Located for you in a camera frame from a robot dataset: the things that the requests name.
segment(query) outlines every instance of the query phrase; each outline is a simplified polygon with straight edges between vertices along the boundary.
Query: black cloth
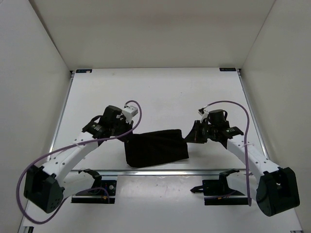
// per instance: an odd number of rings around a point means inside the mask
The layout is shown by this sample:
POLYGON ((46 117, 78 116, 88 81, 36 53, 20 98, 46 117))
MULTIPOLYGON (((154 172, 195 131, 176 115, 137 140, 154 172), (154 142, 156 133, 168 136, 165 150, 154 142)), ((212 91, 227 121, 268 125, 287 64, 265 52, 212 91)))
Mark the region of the black cloth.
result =
POLYGON ((132 134, 124 143, 126 162, 132 167, 155 166, 188 159, 181 130, 132 134))

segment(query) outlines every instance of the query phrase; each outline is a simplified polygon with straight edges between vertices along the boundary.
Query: white work surface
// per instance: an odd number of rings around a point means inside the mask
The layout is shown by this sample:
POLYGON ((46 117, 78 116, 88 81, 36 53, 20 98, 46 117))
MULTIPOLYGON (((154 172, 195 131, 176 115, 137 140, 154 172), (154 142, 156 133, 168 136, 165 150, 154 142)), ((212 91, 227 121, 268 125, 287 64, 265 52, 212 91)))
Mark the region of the white work surface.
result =
MULTIPOLYGON (((142 121, 135 133, 181 129, 185 137, 200 116, 198 109, 217 100, 233 100, 247 109, 237 72, 218 68, 94 69, 75 74, 55 148, 69 144, 81 129, 108 105, 123 107, 136 100, 142 121)), ((245 130, 246 117, 240 107, 217 104, 210 109, 228 111, 231 126, 245 130)), ((261 150, 253 124, 249 141, 261 150)), ((219 170, 244 168, 219 143, 189 144, 189 159, 142 170, 219 170)), ((75 169, 135 170, 125 160, 123 143, 104 142, 75 169)), ((248 206, 204 206, 202 194, 190 192, 202 184, 201 176, 119 176, 116 202, 71 204, 67 200, 49 223, 35 226, 34 233, 289 233, 301 230, 295 211, 266 217, 256 203, 248 206)), ((29 202, 27 212, 36 220, 48 217, 29 202)), ((33 226, 27 220, 24 226, 33 226)))

